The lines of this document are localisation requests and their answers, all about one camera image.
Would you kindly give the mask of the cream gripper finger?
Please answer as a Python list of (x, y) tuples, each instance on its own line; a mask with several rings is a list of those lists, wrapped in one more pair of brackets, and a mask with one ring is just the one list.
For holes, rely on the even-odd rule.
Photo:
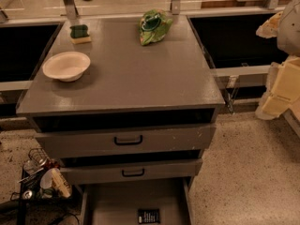
[(282, 15), (282, 11), (276, 13), (267, 21), (265, 21), (256, 30), (256, 35), (261, 38), (275, 38), (278, 35), (278, 25)]
[(273, 120), (285, 113), (288, 110), (289, 106), (289, 102), (278, 97), (262, 97), (259, 106), (255, 111), (255, 114), (262, 120)]

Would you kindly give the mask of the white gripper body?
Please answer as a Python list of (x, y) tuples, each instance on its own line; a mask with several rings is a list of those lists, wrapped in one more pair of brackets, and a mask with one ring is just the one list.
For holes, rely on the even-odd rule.
[(271, 92), (294, 103), (300, 97), (300, 57), (289, 56), (278, 68)]

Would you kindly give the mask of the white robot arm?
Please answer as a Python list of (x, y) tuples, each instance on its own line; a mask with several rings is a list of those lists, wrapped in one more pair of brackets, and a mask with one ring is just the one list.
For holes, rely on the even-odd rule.
[(280, 117), (300, 98), (300, 0), (292, 0), (259, 26), (256, 35), (276, 38), (277, 47), (288, 54), (285, 61), (272, 62), (256, 116), (262, 120)]

